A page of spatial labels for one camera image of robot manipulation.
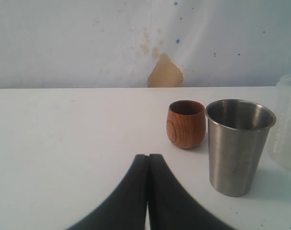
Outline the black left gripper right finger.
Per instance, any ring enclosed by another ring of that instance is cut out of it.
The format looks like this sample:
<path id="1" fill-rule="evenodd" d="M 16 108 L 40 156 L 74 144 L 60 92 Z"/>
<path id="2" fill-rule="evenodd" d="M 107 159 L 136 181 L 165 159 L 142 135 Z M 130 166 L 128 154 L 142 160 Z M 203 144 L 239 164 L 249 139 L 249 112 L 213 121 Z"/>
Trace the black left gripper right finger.
<path id="1" fill-rule="evenodd" d="M 149 156 L 148 209 L 152 230 L 232 230 L 179 183 L 161 154 Z"/>

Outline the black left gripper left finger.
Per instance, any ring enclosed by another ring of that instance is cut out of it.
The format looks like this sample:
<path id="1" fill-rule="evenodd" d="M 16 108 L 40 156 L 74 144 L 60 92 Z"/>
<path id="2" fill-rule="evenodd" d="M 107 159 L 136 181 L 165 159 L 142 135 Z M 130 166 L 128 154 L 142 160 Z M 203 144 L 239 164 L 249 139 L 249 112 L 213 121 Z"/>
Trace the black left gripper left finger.
<path id="1" fill-rule="evenodd" d="M 144 230 L 149 157 L 138 154 L 124 178 L 95 210 L 70 230 Z"/>

